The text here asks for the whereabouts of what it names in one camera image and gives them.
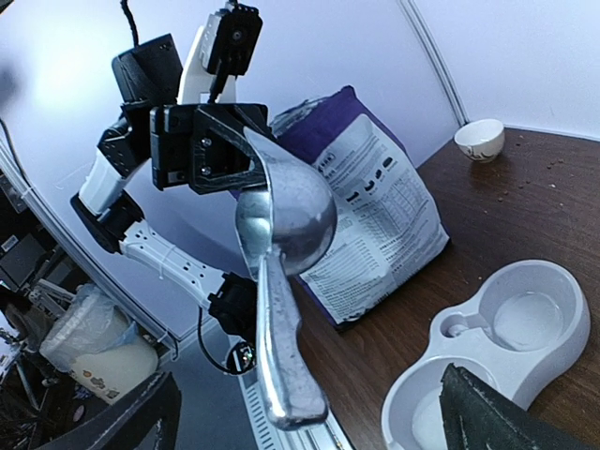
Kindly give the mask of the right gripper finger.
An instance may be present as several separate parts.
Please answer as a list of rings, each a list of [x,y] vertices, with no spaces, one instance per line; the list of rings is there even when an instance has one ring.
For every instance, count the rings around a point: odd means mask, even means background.
[[[442,426],[449,449],[590,449],[568,433],[532,417],[465,367],[442,375]]]

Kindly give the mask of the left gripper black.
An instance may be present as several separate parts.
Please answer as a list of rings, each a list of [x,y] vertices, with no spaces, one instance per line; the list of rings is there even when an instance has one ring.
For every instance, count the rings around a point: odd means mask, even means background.
[[[268,109],[255,103],[157,107],[150,112],[153,183],[200,195],[263,188],[263,164],[245,131],[268,134]]]

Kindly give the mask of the metal food scoop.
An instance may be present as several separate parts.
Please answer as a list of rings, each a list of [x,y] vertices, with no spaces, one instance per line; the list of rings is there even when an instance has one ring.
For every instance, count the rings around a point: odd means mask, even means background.
[[[328,399],[298,346],[302,318],[289,279],[313,267],[330,248],[338,222],[334,194],[310,165],[256,131],[265,187],[243,190],[235,210],[238,242],[257,283],[256,365],[263,391],[273,387],[304,420],[327,417]]]

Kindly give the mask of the grey double pet bowl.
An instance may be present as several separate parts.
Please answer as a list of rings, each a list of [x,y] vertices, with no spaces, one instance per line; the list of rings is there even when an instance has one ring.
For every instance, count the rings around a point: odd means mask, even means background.
[[[422,356],[392,384],[381,427],[389,449],[444,449],[438,401],[446,367],[471,371],[520,408],[582,355],[588,302],[577,279],[549,261],[512,262],[476,294],[432,319]]]

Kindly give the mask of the purple puppy food bag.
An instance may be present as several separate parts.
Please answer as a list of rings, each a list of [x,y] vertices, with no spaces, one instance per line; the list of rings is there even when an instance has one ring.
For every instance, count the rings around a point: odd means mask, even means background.
[[[291,107],[270,127],[334,193],[334,241],[297,280],[333,327],[348,329],[434,260],[450,237],[403,143],[352,86]]]

